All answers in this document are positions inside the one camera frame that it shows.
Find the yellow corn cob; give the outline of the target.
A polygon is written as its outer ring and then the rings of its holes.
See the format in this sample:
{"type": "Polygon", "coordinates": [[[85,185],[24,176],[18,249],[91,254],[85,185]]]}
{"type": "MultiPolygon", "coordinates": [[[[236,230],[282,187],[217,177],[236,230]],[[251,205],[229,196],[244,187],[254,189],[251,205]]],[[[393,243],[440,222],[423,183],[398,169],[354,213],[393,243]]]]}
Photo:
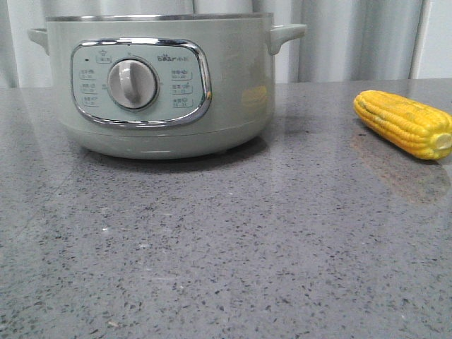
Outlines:
{"type": "Polygon", "coordinates": [[[416,158],[451,154],[451,115],[445,111],[380,90],[361,92],[353,107],[371,130],[416,158]]]}

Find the light green electric cooking pot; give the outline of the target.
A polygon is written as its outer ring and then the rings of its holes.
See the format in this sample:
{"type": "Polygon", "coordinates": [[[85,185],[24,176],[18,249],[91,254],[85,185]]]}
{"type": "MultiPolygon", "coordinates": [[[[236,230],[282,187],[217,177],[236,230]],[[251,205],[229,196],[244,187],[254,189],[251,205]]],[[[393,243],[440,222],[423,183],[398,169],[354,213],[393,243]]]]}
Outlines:
{"type": "Polygon", "coordinates": [[[306,30],[271,13],[58,16],[28,37],[50,57],[72,139],[115,157],[177,159],[259,135],[275,111],[274,57],[306,30]]]}

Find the white pleated curtain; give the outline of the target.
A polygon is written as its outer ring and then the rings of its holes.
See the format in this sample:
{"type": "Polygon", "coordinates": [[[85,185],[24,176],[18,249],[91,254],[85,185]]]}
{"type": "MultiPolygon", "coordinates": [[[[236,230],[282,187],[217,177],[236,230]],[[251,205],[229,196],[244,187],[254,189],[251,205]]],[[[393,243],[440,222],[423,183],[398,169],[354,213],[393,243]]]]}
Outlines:
{"type": "Polygon", "coordinates": [[[406,79],[414,74],[422,1],[2,1],[1,87],[47,87],[47,55],[28,40],[53,16],[272,13],[306,36],[276,58],[279,83],[406,79]]]}

